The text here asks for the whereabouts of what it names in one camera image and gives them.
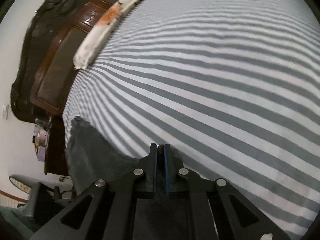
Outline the dark carved wooden headboard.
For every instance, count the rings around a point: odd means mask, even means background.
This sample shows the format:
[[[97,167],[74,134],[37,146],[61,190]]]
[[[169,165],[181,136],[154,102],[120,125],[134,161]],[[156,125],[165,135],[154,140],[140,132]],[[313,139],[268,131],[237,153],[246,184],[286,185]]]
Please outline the dark carved wooden headboard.
[[[11,86],[11,110],[34,123],[61,115],[76,75],[73,56],[93,26],[117,0],[45,0],[25,33]]]

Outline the grey white striped bed sheet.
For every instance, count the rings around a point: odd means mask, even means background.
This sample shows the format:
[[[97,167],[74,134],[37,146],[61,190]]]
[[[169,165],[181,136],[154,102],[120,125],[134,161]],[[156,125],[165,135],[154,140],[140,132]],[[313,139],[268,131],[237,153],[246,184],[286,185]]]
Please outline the grey white striped bed sheet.
[[[319,22],[304,0],[143,0],[80,70],[66,144],[168,143],[301,239],[319,213]]]

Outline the dark grey denim pants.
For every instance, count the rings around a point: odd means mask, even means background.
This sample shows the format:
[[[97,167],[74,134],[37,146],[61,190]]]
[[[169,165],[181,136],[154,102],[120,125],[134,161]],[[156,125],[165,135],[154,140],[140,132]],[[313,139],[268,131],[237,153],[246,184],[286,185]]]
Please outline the dark grey denim pants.
[[[115,149],[80,116],[71,121],[66,158],[77,194],[97,179],[121,178],[139,162]],[[166,195],[164,160],[158,157],[157,161],[157,193],[153,199],[138,200],[133,239],[189,239],[185,200]]]

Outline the cluttered bedside table items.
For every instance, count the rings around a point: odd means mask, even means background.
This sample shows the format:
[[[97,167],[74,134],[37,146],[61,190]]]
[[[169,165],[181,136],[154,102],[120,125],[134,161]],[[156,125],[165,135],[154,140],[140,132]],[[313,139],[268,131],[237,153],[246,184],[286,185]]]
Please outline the cluttered bedside table items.
[[[40,162],[45,162],[46,152],[49,144],[49,130],[51,127],[51,122],[51,116],[48,119],[35,118],[32,142],[37,160]]]

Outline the floral white orange pillow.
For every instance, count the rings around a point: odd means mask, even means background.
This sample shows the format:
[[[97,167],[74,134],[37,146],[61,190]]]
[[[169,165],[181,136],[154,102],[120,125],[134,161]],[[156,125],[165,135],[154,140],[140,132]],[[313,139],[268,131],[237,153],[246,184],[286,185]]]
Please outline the floral white orange pillow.
[[[123,18],[139,5],[141,1],[118,0],[101,16],[84,38],[73,57],[75,69],[86,69],[93,63]]]

